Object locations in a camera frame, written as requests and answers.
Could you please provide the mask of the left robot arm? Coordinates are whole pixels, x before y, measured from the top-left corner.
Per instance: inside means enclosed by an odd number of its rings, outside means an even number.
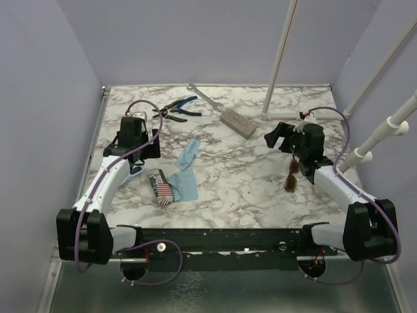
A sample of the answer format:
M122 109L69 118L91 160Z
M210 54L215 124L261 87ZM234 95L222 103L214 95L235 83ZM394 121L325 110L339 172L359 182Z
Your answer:
M138 174L148 158L160 158L159 131L147 132L146 120L121 119L120 129L104 149L102 163L91 185L70 209L56 217L59 256L62 260L105 265L123 250L132 258L143 252L144 242L133 226L109 227L106 215L119 187Z

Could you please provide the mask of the light blue cleaning cloth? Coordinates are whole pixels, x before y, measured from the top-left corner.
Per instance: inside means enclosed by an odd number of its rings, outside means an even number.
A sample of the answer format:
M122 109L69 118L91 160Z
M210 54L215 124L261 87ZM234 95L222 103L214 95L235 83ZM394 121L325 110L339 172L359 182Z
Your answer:
M168 183L173 190L175 202L194 201L199 197L195 173L191 168L174 173Z

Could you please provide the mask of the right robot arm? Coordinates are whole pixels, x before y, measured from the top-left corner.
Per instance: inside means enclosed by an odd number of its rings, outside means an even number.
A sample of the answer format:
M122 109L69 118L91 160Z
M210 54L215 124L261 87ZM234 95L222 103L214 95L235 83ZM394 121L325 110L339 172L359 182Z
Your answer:
M334 169L334 163L324 155L322 126L308 123L297 131L294 125L280 122L264 139L269 148L282 139L280 151L292 155L302 175L346 213L340 226L307 225L308 234L299 239L303 253L314 255L323 246L331 246L346 252L353 261L398 256L400 244L394 204L364 192Z

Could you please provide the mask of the brown sunglasses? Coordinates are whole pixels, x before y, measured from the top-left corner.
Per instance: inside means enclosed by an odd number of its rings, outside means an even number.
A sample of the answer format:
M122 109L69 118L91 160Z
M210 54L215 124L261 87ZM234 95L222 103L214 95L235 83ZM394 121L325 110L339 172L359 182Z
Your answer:
M300 171L299 163L293 158L289 165L289 173L286 178L284 189L286 192L294 192L297 186L297 179L295 175Z

